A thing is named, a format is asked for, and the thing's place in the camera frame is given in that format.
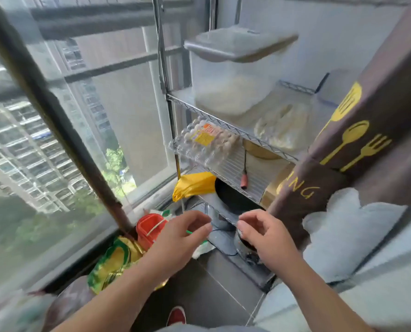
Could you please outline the person's right hand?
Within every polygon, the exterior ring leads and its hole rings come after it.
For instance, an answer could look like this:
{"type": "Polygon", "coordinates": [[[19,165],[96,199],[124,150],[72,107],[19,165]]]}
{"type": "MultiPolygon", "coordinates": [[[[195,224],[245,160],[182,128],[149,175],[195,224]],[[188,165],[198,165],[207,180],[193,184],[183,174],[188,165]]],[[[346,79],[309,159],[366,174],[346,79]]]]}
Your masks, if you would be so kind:
{"type": "Polygon", "coordinates": [[[263,243],[257,249],[258,255],[277,276],[284,276],[286,270],[302,258],[285,225],[268,212],[252,210],[240,215],[239,220],[252,225],[263,235],[263,243]]]}

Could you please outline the person's left hand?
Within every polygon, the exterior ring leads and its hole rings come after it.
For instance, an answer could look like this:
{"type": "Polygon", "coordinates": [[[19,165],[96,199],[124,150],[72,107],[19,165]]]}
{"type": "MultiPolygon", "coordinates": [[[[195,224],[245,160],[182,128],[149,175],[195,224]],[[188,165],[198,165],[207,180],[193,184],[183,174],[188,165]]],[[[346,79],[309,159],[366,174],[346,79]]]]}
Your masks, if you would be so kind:
{"type": "Polygon", "coordinates": [[[193,256],[194,251],[187,248],[186,237],[211,222],[208,215],[195,210],[186,211],[171,219],[140,264],[161,279],[170,278],[185,267],[193,256]]]}

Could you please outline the person's left forearm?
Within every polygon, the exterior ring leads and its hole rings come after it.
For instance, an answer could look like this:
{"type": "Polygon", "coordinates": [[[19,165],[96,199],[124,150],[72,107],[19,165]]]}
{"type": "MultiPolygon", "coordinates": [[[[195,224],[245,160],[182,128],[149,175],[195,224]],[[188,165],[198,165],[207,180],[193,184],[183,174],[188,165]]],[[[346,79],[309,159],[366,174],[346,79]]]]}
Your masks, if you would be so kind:
{"type": "Polygon", "coordinates": [[[162,266],[157,256],[146,253],[52,332],[129,332],[147,299],[167,279],[162,266]]]}

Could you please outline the person's right forearm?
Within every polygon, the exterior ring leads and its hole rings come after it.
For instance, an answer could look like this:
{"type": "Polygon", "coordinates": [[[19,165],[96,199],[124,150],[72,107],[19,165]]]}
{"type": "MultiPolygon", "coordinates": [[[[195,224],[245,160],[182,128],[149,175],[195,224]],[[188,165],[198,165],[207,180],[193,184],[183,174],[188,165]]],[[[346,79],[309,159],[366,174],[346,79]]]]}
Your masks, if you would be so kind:
{"type": "Polygon", "coordinates": [[[304,260],[275,274],[291,290],[311,332],[375,332],[304,260]]]}

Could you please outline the small metal pot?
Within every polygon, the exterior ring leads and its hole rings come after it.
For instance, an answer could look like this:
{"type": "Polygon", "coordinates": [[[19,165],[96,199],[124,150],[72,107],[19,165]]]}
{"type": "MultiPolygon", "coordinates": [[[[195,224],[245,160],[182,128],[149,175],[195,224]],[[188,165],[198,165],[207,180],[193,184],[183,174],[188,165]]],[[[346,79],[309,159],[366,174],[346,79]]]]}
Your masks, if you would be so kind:
{"type": "Polygon", "coordinates": [[[263,265],[260,260],[257,249],[251,245],[247,240],[242,238],[242,233],[236,229],[234,235],[234,245],[237,254],[247,263],[252,265],[263,265]]]}

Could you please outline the black pan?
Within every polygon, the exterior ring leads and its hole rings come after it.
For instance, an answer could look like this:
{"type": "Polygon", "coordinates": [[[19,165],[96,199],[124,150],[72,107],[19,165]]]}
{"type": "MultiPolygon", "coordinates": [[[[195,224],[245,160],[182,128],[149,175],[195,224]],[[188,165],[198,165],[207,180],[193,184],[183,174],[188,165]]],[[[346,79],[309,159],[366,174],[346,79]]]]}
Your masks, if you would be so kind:
{"type": "Polygon", "coordinates": [[[225,208],[238,216],[251,210],[265,210],[219,178],[215,180],[215,192],[225,208]]]}

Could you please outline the yellow plastic bag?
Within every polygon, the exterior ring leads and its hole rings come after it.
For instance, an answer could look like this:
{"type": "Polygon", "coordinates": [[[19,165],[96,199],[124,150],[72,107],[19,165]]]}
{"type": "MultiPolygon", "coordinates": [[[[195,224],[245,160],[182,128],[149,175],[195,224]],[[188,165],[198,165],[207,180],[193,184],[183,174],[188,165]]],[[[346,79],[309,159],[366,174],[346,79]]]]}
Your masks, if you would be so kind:
{"type": "Polygon", "coordinates": [[[216,176],[209,172],[181,175],[175,184],[172,201],[215,192],[216,176]]]}

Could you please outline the red capped bottle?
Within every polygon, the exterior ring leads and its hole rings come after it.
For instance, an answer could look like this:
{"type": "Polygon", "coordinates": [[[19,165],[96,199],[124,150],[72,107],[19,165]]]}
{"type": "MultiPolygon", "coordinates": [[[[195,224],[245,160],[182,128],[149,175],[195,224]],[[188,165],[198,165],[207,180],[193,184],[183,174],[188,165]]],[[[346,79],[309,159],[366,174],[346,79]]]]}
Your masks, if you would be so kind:
{"type": "Polygon", "coordinates": [[[144,251],[148,251],[164,229],[168,220],[157,213],[142,216],[136,223],[138,243],[144,251]]]}

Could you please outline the red shoe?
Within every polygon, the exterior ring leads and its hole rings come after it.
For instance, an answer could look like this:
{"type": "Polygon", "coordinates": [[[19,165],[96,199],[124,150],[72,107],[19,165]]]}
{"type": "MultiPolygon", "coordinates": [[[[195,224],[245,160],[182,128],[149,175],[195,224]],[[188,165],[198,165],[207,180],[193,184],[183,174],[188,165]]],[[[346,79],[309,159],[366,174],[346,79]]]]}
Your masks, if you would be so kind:
{"type": "Polygon", "coordinates": [[[175,306],[171,309],[166,326],[169,327],[175,324],[187,324],[186,313],[182,306],[175,306]]]}

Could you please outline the yellow green printed bag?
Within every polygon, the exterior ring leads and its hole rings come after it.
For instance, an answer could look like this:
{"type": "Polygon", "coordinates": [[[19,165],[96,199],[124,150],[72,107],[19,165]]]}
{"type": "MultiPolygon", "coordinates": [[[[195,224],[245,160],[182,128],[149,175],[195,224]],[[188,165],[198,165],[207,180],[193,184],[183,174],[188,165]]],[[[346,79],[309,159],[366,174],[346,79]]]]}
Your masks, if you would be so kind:
{"type": "Polygon", "coordinates": [[[154,239],[130,240],[125,236],[118,236],[105,254],[98,260],[87,277],[89,288],[98,295],[115,279],[123,275],[124,271],[135,265],[154,244],[154,239]]]}

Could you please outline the plastic bag of white food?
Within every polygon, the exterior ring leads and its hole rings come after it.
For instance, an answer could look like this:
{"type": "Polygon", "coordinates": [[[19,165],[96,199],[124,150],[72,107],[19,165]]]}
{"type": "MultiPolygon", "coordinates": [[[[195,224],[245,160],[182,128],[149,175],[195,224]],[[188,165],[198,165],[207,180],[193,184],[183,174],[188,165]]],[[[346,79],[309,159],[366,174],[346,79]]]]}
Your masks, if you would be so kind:
{"type": "Polygon", "coordinates": [[[308,149],[316,137],[309,100],[263,101],[252,107],[254,136],[287,153],[308,149]]]}

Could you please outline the brown apron with cutlery print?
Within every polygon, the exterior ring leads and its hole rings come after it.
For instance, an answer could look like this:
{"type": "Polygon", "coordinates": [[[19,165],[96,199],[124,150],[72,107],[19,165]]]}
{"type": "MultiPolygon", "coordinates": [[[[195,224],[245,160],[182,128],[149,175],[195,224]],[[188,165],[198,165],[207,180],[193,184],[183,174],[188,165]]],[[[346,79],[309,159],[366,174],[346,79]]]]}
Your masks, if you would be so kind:
{"type": "Polygon", "coordinates": [[[411,207],[411,4],[282,182],[268,212],[301,247],[303,219],[352,187],[363,205],[411,207]]]}

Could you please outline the clear box with blue rim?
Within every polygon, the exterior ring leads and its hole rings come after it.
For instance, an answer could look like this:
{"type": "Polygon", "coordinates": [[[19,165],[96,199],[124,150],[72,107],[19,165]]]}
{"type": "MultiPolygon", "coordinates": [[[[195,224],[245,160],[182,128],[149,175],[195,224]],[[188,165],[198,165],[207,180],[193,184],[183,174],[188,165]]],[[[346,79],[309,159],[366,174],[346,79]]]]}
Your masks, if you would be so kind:
{"type": "Polygon", "coordinates": [[[357,80],[357,68],[336,68],[328,72],[319,90],[313,95],[313,107],[333,112],[357,80]]]}

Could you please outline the dark window pole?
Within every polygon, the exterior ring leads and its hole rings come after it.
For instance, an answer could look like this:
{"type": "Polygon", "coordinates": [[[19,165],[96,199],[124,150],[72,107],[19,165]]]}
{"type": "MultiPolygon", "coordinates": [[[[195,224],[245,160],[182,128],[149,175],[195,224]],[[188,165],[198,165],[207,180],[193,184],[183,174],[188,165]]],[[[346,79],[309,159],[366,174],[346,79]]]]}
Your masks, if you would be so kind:
{"type": "Polygon", "coordinates": [[[99,200],[114,218],[123,235],[135,241],[136,231],[129,222],[121,202],[110,189],[58,98],[49,89],[46,78],[1,6],[0,56],[22,94],[26,95],[47,123],[99,200]]]}

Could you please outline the floral patterned cloth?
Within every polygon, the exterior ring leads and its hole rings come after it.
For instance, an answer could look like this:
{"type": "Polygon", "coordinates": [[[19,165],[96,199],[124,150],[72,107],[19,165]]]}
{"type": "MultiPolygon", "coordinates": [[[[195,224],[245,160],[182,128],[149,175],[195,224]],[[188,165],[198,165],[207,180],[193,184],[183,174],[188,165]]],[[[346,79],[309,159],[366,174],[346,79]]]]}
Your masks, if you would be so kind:
{"type": "Polygon", "coordinates": [[[59,295],[17,290],[0,296],[0,332],[51,332],[94,297],[87,276],[59,295]]]}

